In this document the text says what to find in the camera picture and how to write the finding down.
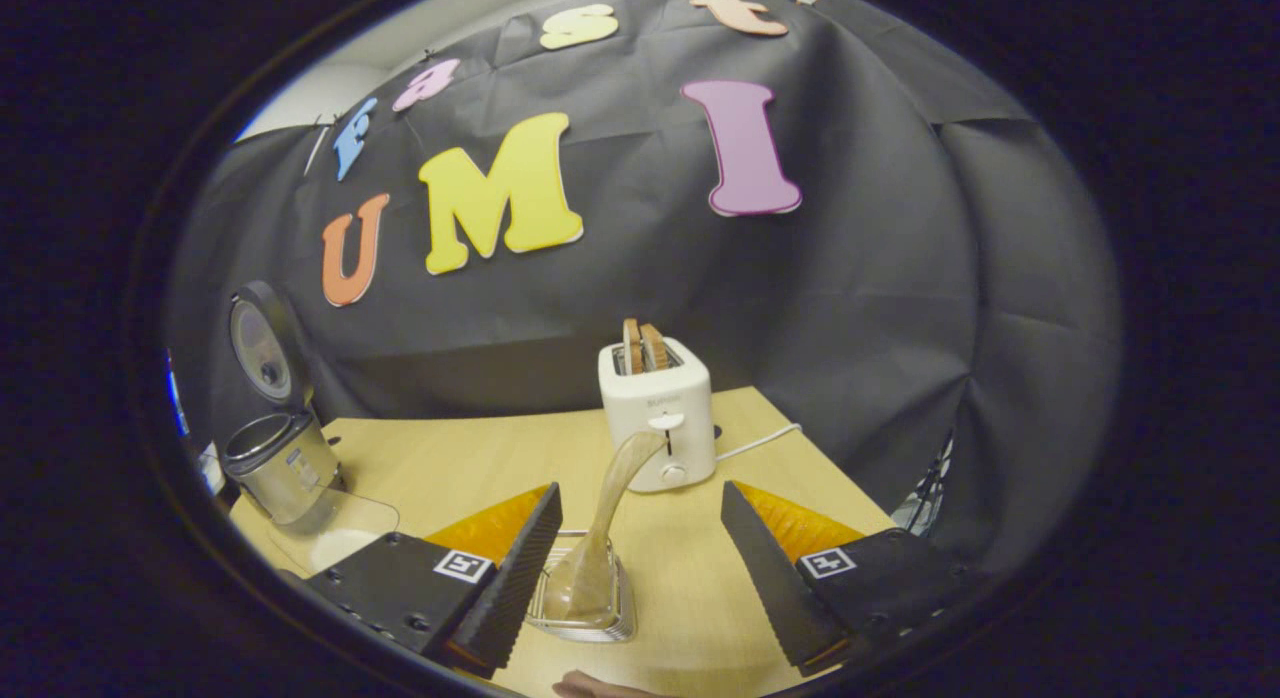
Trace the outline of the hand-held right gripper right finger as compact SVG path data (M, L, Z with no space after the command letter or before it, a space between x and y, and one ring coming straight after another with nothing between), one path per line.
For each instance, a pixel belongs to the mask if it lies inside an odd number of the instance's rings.
M780 647L804 676L869 665L960 605L977 571L901 528L863 534L745 482L721 521Z

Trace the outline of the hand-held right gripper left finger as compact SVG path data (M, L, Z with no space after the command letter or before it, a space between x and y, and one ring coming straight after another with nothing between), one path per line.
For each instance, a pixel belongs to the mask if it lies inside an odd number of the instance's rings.
M562 517L550 482L430 537L375 537L305 585L375 637L490 679L509 662Z

